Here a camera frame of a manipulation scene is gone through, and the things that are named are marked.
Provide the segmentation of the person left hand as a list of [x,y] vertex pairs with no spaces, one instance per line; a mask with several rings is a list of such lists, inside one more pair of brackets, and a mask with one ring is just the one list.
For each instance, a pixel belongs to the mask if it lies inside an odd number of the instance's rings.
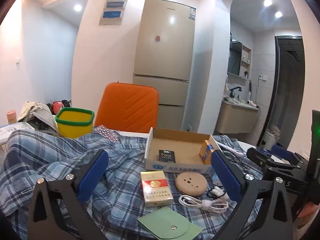
[[319,205],[313,202],[307,202],[298,214],[298,218],[312,217],[319,210]]

